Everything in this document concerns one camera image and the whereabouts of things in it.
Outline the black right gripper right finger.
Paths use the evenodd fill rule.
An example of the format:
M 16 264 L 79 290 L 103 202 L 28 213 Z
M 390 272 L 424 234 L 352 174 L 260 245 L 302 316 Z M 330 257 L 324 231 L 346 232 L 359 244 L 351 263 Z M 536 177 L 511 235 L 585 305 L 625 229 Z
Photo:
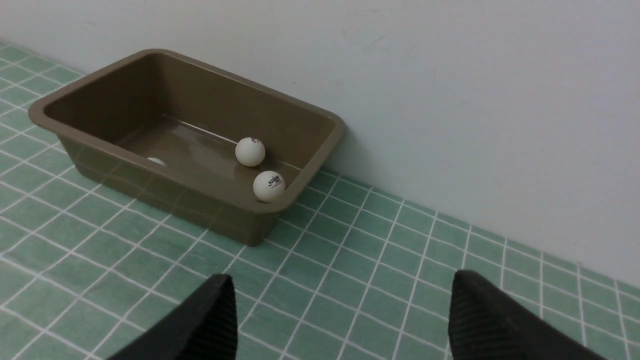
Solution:
M 448 342 L 455 360 L 599 360 L 480 273 L 454 274 Z

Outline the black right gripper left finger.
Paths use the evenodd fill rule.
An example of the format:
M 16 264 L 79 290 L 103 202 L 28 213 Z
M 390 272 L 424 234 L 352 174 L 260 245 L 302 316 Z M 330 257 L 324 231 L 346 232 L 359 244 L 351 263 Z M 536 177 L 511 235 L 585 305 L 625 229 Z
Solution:
M 233 278 L 215 274 L 110 359 L 235 360 L 238 342 Z

